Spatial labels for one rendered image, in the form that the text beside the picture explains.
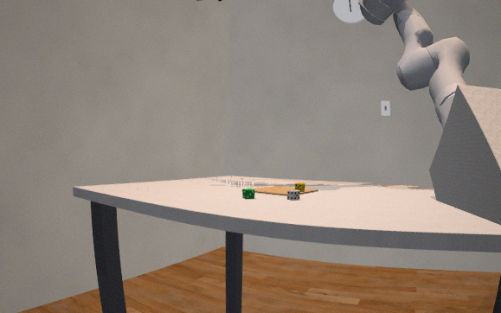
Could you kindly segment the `orange mat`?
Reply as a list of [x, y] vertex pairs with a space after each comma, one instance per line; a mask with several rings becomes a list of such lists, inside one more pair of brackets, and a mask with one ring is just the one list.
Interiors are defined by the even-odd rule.
[[[253, 189], [255, 190], [255, 193], [287, 196], [287, 190], [288, 189], [295, 189], [295, 188], [272, 186], [272, 187], [264, 187], [264, 188], [253, 188]], [[317, 192], [317, 191], [318, 191], [318, 189], [305, 188], [305, 191], [300, 192], [300, 194], [302, 195], [302, 194], [307, 194], [307, 193], [312, 193], [312, 192]]]

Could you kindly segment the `green die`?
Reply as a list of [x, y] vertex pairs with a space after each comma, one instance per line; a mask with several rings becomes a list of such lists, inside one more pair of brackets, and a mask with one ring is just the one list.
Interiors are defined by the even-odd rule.
[[254, 189], [244, 188], [242, 190], [242, 198], [244, 199], [254, 199]]

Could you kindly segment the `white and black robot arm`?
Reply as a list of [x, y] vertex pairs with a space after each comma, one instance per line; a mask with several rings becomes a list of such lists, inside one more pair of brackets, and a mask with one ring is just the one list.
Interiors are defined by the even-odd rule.
[[463, 72], [470, 61], [468, 47], [458, 37], [433, 44], [433, 32], [407, 0], [359, 0], [358, 4], [365, 19], [375, 25], [382, 25], [394, 12], [405, 45], [397, 76], [410, 91], [429, 86], [444, 130], [457, 85], [466, 85]]

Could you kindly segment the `grey die with black pips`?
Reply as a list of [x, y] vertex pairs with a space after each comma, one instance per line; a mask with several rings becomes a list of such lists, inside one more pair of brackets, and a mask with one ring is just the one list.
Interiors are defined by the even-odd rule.
[[287, 200], [296, 201], [299, 200], [300, 190], [287, 190]]

